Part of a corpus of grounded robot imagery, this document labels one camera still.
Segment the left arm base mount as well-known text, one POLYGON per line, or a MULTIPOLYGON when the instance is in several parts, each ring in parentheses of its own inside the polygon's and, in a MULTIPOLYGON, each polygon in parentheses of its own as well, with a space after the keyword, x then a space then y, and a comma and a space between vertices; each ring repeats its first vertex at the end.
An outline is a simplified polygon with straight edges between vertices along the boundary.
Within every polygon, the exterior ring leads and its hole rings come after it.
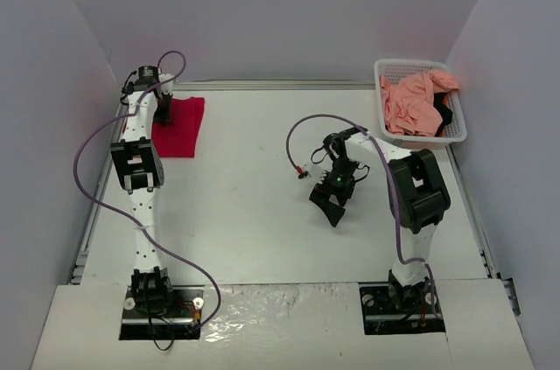
POLYGON ((121 341, 195 340, 200 338, 199 323, 204 307, 201 286, 173 289, 171 304, 165 310, 150 300, 150 313, 141 298, 135 299, 127 289, 123 302, 119 339, 121 341))

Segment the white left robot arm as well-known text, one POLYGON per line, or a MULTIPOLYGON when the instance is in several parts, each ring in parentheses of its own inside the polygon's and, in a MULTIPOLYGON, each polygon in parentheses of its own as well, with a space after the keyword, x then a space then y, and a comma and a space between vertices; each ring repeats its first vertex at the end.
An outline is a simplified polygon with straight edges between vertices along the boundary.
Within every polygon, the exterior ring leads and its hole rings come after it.
POLYGON ((158 190, 165 181, 165 173, 151 131, 158 102, 170 100, 170 94, 157 87, 161 77, 156 66, 136 70, 136 80, 123 90, 128 111, 122 134, 110 147, 120 186, 129 196, 133 218, 139 222, 135 229, 131 295, 136 305, 145 305, 157 316, 171 313, 176 305, 167 269, 152 242, 156 239, 158 190))

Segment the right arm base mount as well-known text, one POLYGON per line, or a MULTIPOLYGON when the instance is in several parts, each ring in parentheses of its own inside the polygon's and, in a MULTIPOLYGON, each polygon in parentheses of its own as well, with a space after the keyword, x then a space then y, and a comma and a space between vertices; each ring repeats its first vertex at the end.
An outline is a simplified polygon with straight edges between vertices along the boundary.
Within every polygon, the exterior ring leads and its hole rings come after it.
POLYGON ((405 289, 396 283, 360 283, 363 331, 368 336, 445 333, 437 292, 429 280, 405 289))

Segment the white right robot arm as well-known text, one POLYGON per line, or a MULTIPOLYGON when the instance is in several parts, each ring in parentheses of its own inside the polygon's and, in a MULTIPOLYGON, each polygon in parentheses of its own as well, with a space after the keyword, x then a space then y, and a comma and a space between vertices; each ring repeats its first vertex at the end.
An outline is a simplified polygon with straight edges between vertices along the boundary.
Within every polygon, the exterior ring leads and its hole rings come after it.
POLYGON ((374 164, 385 171, 389 208, 396 223, 396 259, 388 272, 388 300, 398 311, 410 310, 426 291, 432 238, 451 206, 437 159, 430 150, 398 148, 356 128, 326 137, 323 150, 332 161, 331 169, 313 162, 305 166, 305 172, 316 181, 309 200, 332 227, 340 223, 359 182, 354 173, 360 168, 371 171, 374 164))

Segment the red t-shirt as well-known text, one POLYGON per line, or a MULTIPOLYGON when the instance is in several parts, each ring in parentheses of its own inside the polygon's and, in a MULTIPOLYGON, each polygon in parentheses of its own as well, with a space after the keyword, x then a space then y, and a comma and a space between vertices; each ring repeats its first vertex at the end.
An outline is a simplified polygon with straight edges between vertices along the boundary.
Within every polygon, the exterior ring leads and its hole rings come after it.
POLYGON ((171 100, 170 120, 154 123, 151 140, 161 158, 194 158, 205 113, 203 97, 171 100))

